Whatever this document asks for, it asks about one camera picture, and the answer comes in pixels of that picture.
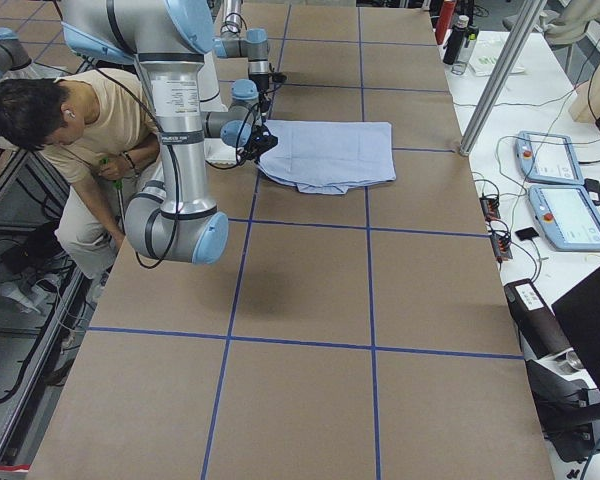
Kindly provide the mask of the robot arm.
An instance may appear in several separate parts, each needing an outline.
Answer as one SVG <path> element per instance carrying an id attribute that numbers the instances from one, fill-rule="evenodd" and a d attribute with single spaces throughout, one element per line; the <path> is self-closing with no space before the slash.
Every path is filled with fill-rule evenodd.
<path id="1" fill-rule="evenodd" d="M 223 254 L 225 213 L 207 187 L 204 142 L 219 138 L 236 161 L 258 161 L 278 139 L 266 126 L 273 73 L 266 31 L 240 29 L 240 9 L 227 9 L 224 32 L 214 33 L 205 1 L 66 1 L 63 29 L 78 54 L 132 64 L 158 129 L 162 173 L 129 202 L 126 238 L 158 261 L 211 264 Z M 213 54 L 248 61 L 248 78 L 232 85 L 225 111 L 202 106 L 200 72 Z"/>
<path id="2" fill-rule="evenodd" d="M 270 45 L 266 30 L 248 28 L 241 14 L 242 1 L 224 2 L 219 35 L 214 38 L 214 52 L 218 58 L 246 58 L 248 79 L 255 83 L 261 115 L 269 113 L 269 90 L 274 73 L 269 61 Z"/>

